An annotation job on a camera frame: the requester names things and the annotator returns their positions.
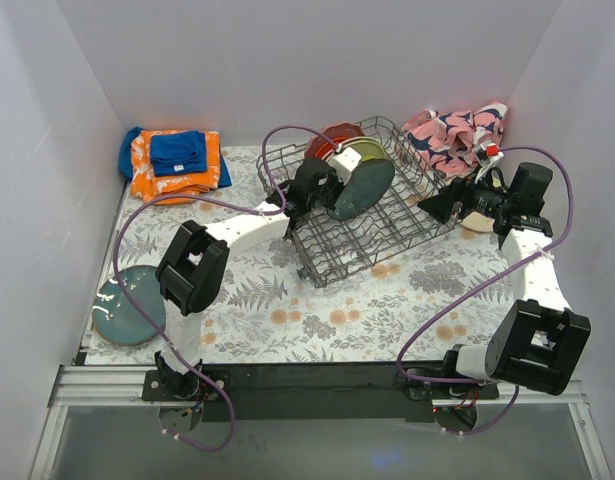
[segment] pink floral towel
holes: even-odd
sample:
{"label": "pink floral towel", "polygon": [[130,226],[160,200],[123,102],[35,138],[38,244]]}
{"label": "pink floral towel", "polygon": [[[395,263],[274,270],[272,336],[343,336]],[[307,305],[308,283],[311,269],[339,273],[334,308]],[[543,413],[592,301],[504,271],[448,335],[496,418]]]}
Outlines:
{"label": "pink floral towel", "polygon": [[407,138],[427,167],[446,177],[468,175],[477,165],[473,148],[483,142],[500,145],[508,107],[486,105],[475,113],[469,110],[440,115],[423,110],[403,126]]}

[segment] white wall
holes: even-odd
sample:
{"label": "white wall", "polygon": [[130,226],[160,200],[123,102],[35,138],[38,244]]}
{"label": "white wall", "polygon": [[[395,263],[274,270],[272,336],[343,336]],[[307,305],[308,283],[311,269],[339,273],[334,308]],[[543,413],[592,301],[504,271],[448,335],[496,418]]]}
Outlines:
{"label": "white wall", "polygon": [[[506,144],[546,147],[573,180],[574,228],[556,264],[572,307],[592,322],[580,373],[615,478],[615,0],[563,0],[511,105]],[[562,227],[562,182],[551,190],[547,215]]]}
{"label": "white wall", "polygon": [[51,0],[0,2],[0,479],[27,478],[121,191],[120,122]]}
{"label": "white wall", "polygon": [[57,0],[123,126],[257,144],[505,100],[560,0]]}

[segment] tabletop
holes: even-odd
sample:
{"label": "tabletop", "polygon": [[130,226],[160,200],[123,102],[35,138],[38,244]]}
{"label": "tabletop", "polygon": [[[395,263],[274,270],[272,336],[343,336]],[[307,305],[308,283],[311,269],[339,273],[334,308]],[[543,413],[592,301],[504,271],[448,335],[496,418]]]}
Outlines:
{"label": "tabletop", "polygon": [[[260,204],[266,197],[255,166],[260,148],[223,148],[223,154],[234,186],[207,196],[240,206]],[[115,228],[141,203],[127,191]],[[206,202],[151,207],[125,236],[121,268],[158,265],[186,220],[207,224],[234,214]],[[393,361],[420,325],[505,267],[495,235],[459,226],[371,269],[315,288],[309,279],[299,278],[301,265],[293,244],[273,240],[229,259],[222,289],[203,312],[198,339],[203,361]],[[101,283],[112,275],[108,263]],[[508,281],[492,285],[441,319],[405,358],[440,360],[456,343],[487,342],[512,302]],[[160,338],[119,346],[95,330],[88,335],[86,365],[149,365],[154,352],[165,347]]]}

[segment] floral patterned cloth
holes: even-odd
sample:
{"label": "floral patterned cloth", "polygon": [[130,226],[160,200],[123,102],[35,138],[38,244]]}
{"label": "floral patterned cloth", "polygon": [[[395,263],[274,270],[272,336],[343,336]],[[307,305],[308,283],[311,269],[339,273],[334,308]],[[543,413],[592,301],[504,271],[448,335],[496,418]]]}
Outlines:
{"label": "floral patterned cloth", "polygon": [[[243,206],[265,198],[257,176],[258,147],[224,148],[234,187],[207,194]],[[124,222],[141,201],[127,195]],[[121,268],[158,265],[179,225],[211,223],[233,211],[197,202],[145,211],[127,232]],[[298,278],[290,242],[274,240],[230,259],[223,288],[205,311],[199,342],[205,363],[392,361],[414,331],[450,301],[502,271],[497,239],[461,227],[372,269],[317,289]],[[112,276],[111,265],[106,277]],[[406,358],[438,360],[455,343],[488,340],[512,303],[501,282],[451,312]],[[87,365],[153,364],[160,338],[127,347],[91,332]]]}

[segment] dish rack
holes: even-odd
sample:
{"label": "dish rack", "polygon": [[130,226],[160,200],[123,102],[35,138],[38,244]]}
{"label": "dish rack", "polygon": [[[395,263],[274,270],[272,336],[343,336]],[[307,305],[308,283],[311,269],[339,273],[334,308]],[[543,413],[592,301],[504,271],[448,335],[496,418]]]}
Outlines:
{"label": "dish rack", "polygon": [[[324,208],[312,212],[305,224],[290,236],[303,267],[300,278],[310,278],[316,287],[344,280],[349,275],[383,262],[444,233],[455,222],[443,225],[416,206],[444,185],[440,174],[425,169],[424,160],[404,133],[384,117],[372,117],[357,125],[365,136],[379,140],[396,167],[396,175],[383,198],[367,212],[347,221],[329,218]],[[267,153],[274,180],[293,178],[305,146],[285,145]],[[262,168],[258,177],[267,194],[272,192]]]}

